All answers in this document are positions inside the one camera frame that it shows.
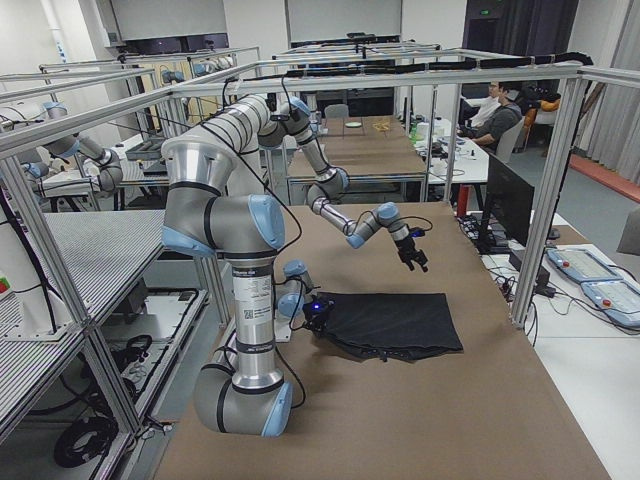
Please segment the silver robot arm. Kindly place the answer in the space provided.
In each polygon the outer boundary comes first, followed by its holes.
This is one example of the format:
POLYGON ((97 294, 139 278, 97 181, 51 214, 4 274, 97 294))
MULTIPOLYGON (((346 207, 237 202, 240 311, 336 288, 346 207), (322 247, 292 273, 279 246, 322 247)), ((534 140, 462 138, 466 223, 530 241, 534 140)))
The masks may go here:
POLYGON ((221 254, 232 269, 233 360, 201 368, 196 413, 220 433, 277 437, 293 399, 293 387, 275 359, 272 273, 285 241, 281 207, 271 195, 224 195, 238 158, 219 141, 184 135, 166 141, 162 154, 170 177, 164 245, 193 257, 221 254))
MULTIPOLYGON (((402 263, 413 269, 427 269, 427 257, 415 247, 414 237, 424 231, 409 227, 394 203, 383 204, 355 221, 332 206, 349 185, 346 171, 330 164, 313 132, 309 112, 304 102, 294 98, 279 111, 270 110, 273 103, 260 95, 248 95, 223 108, 216 116, 196 125, 185 134, 185 141, 199 149, 206 161, 222 164, 216 180, 224 187, 239 163, 255 176, 248 160, 249 151, 258 145, 271 148, 279 145, 286 135, 296 139, 305 158, 315 172, 314 183, 307 189, 306 203, 314 214, 324 218, 342 232, 349 245, 362 246, 378 230, 384 228, 391 235, 402 263)), ((276 196, 255 195, 246 201, 252 219, 234 233, 232 245, 209 240, 208 246, 220 252, 234 266, 257 267, 271 262, 286 246, 281 204, 276 196)))

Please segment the neighbouring robot arm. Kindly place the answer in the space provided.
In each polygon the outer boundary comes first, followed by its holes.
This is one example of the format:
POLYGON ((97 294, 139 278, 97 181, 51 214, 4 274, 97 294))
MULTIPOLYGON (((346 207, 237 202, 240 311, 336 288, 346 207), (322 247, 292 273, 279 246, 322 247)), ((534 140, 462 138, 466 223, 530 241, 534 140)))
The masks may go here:
MULTIPOLYGON (((1 132, 35 126, 57 120, 68 113, 67 107, 56 101, 44 103, 20 102, 1 108, 1 132)), ((114 192, 123 179, 119 155, 88 136, 78 133, 21 152, 17 155, 32 191, 41 198, 92 192, 105 196, 114 192), (61 171, 72 162, 77 165, 61 181, 49 182, 53 161, 61 163, 61 171)))

